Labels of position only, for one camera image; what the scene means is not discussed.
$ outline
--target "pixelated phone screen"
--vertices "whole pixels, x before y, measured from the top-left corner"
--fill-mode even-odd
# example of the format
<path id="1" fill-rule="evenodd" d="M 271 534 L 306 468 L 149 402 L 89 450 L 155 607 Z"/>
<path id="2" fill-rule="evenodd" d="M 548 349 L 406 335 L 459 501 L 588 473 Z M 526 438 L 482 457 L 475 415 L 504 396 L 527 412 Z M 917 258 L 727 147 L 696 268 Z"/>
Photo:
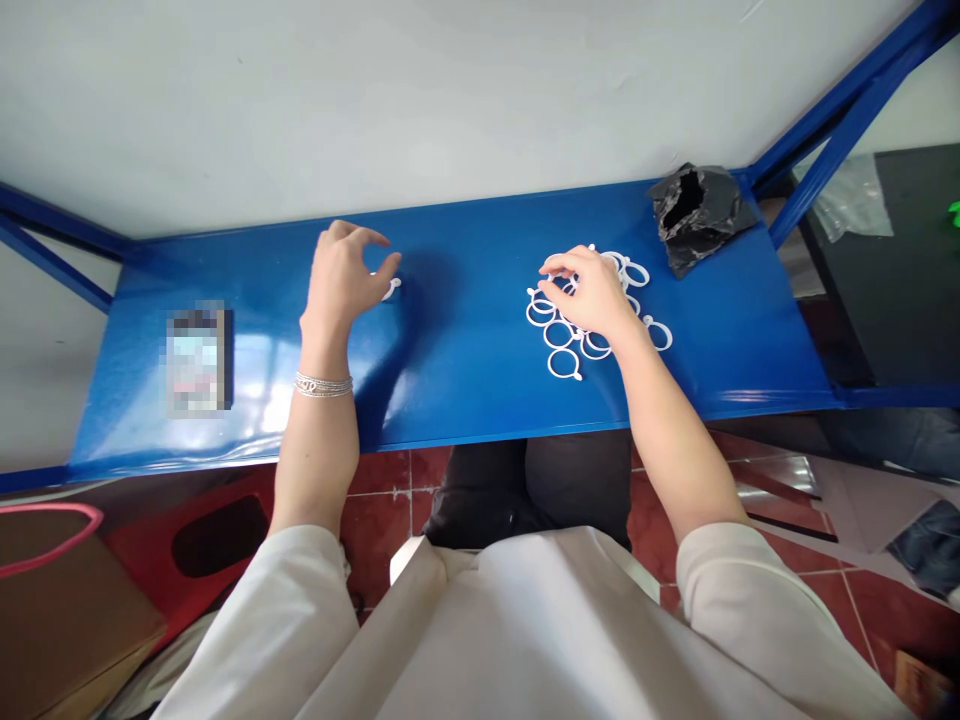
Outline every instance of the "pixelated phone screen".
<path id="1" fill-rule="evenodd" d="M 230 326 L 222 307 L 177 311 L 167 321 L 167 411 L 170 417 L 211 417 L 232 401 Z"/>

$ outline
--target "white shirt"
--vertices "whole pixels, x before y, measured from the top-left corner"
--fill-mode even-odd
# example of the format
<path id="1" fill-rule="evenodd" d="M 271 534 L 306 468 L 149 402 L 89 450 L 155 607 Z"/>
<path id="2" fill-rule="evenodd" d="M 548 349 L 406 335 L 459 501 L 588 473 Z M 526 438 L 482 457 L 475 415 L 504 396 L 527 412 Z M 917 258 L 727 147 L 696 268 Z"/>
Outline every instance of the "white shirt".
<path id="1" fill-rule="evenodd" d="M 686 624 L 585 527 L 414 538 L 391 577 L 359 628 L 330 532 L 268 538 L 154 718 L 912 718 L 743 525 L 681 544 Z"/>

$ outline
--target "forearm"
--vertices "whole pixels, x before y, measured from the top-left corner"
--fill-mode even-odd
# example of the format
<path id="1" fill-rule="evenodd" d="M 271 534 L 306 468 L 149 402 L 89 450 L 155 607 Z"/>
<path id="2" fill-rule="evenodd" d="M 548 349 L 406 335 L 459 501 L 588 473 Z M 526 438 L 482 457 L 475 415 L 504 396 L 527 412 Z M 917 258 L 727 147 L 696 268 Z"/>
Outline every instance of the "forearm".
<path id="1" fill-rule="evenodd" d="M 304 338 L 300 372 L 346 380 L 349 328 Z M 360 457 L 353 394 L 312 398 L 294 392 L 280 445 L 270 534 L 320 525 L 339 537 L 340 515 Z"/>
<path id="2" fill-rule="evenodd" d="M 733 476 L 639 323 L 614 345 L 644 468 L 680 542 L 716 522 L 747 523 Z"/>

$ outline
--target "white sleeve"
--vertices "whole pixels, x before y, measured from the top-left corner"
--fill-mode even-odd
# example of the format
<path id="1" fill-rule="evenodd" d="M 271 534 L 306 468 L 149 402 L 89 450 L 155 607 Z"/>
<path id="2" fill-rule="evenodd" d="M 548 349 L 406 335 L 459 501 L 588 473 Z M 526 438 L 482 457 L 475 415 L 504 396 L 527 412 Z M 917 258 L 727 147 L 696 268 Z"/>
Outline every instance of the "white sleeve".
<path id="1" fill-rule="evenodd" d="M 809 716 L 913 718 L 753 528 L 694 530 L 677 581 L 690 627 Z"/>
<path id="2" fill-rule="evenodd" d="M 358 629 L 333 534 L 283 530 L 260 546 L 153 717 L 292 718 Z"/>

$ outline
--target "red tile floor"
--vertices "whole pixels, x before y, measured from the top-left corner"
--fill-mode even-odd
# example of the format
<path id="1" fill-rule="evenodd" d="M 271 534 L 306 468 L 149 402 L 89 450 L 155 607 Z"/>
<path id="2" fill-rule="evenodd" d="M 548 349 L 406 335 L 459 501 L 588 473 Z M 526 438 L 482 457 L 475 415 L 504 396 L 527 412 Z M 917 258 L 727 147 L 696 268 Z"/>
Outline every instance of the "red tile floor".
<path id="1" fill-rule="evenodd" d="M 731 436 L 717 435 L 716 439 L 748 511 L 830 531 L 828 518 L 800 494 L 811 489 L 813 482 L 806 458 Z M 360 458 L 341 534 L 353 568 L 347 586 L 355 604 L 362 601 L 361 619 L 389 587 L 393 553 L 407 538 L 418 535 L 429 518 L 433 494 L 449 457 L 450 448 L 431 448 Z M 661 582 L 661 603 L 674 612 L 680 603 L 677 544 L 636 453 L 631 499 L 628 531 L 634 555 Z M 960 657 L 960 614 L 900 583 L 844 567 L 782 538 L 766 537 L 787 566 L 820 596 L 850 643 L 891 687 L 898 649 L 933 667 Z"/>

